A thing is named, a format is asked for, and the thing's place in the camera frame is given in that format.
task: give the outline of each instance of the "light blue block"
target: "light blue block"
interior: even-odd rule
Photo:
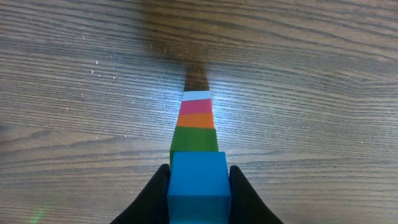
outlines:
[[[182,101],[210,99],[210,91],[185,91]]]
[[[175,152],[167,193],[170,223],[228,223],[225,152]]]

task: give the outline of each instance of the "block tower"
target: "block tower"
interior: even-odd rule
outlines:
[[[210,91],[184,92],[170,165],[170,223],[228,223],[228,168],[225,153],[218,152]]]

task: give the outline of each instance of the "orange block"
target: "orange block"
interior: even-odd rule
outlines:
[[[214,128],[213,113],[180,114],[177,126],[192,128]]]

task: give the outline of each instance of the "wooden table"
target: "wooden table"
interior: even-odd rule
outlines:
[[[397,223],[395,0],[0,1],[0,223],[109,223],[169,161],[185,75],[286,224]]]

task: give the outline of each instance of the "pink block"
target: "pink block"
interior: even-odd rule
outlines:
[[[212,113],[211,99],[183,101],[180,114]]]

